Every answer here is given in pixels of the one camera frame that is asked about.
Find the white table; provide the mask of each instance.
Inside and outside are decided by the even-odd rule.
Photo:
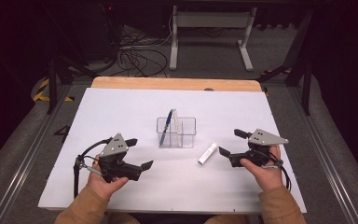
[[[197,120],[193,148],[159,148],[156,119],[176,108],[179,117]],[[39,207],[64,209],[73,200],[75,158],[100,140],[122,133],[137,138],[124,161],[141,165],[154,161],[139,181],[130,181],[116,192],[107,209],[125,212],[224,214],[260,213],[261,189],[244,168],[232,168],[215,152],[204,165],[197,163],[215,142],[231,151],[244,152],[247,140],[234,129],[253,132],[260,128],[279,135],[267,98],[262,91],[170,91],[87,89],[75,120],[40,198]],[[100,153],[104,145],[89,155]],[[281,146],[282,159],[292,180],[292,194],[306,212],[290,161]],[[79,189],[89,172],[80,171]]]

